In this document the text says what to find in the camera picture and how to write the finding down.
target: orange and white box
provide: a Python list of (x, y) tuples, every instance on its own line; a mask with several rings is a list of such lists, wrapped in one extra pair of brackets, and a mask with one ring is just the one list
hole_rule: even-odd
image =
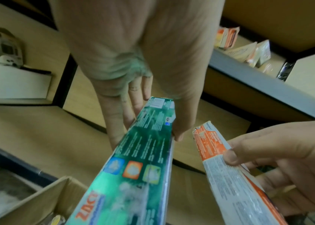
[(193, 135), (226, 225), (287, 225), (245, 165), (225, 164), (223, 152), (231, 147), (210, 121)]

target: green toothpaste box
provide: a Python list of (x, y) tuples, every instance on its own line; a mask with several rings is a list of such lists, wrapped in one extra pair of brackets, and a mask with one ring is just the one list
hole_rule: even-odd
[(174, 119), (171, 99), (151, 97), (66, 225), (165, 224)]

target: hand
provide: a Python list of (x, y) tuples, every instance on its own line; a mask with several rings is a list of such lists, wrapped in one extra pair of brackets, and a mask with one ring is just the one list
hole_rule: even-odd
[(296, 188), (273, 199), (284, 216), (315, 211), (315, 122), (286, 123), (229, 141), (227, 164), (248, 168), (275, 165), (257, 176), (265, 191), (288, 185)]
[(59, 30), (91, 80), (112, 148), (150, 97), (152, 74), (175, 101), (175, 140), (195, 122), (224, 0), (51, 0)]

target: gray shelf edge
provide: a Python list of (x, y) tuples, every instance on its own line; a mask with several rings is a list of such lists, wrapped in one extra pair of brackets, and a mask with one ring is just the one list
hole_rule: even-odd
[(276, 101), (315, 119), (315, 98), (286, 85), (283, 81), (213, 51), (209, 67)]

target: white box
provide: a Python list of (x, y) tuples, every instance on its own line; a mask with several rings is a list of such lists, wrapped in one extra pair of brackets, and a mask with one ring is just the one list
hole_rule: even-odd
[(51, 77), (0, 64), (0, 98), (45, 99)]

